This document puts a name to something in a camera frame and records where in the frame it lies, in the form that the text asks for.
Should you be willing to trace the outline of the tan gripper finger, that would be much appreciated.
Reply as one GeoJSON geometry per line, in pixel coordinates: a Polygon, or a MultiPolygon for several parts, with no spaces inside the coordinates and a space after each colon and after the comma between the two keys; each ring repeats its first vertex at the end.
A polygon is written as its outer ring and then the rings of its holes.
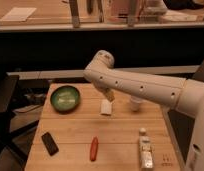
{"type": "Polygon", "coordinates": [[[105,91],[105,97],[106,97],[110,102],[112,102],[112,101],[115,99],[115,97],[114,97],[114,92],[113,92],[111,89],[107,89],[107,90],[105,91]]]}

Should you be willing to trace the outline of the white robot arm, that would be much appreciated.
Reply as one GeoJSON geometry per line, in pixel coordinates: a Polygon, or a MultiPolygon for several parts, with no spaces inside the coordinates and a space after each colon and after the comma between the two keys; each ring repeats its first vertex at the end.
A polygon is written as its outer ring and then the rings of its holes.
{"type": "Polygon", "coordinates": [[[146,99],[195,119],[185,171],[204,171],[204,82],[193,79],[120,71],[114,57],[99,50],[84,69],[84,77],[109,100],[112,89],[146,99]]]}

